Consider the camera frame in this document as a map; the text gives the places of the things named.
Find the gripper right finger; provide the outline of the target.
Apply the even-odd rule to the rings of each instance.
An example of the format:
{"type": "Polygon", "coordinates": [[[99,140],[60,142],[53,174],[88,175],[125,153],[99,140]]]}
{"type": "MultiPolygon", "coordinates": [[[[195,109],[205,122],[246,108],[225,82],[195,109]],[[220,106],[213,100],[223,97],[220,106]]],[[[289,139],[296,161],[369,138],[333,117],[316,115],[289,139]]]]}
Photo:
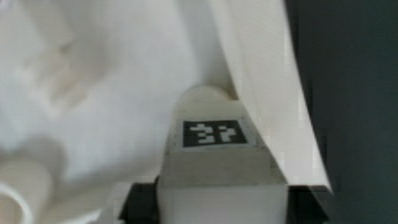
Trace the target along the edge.
{"type": "Polygon", "coordinates": [[[333,193],[326,186],[287,187],[285,224],[351,224],[340,216],[333,193]]]}

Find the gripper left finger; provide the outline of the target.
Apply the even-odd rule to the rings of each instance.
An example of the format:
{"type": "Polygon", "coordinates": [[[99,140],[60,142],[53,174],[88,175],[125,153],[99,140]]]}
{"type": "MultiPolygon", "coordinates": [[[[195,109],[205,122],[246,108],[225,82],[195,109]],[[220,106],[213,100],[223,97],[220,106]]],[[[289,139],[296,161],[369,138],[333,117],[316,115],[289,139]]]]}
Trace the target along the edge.
{"type": "Polygon", "coordinates": [[[152,182],[115,185],[106,204],[104,224],[159,224],[152,182]]]}

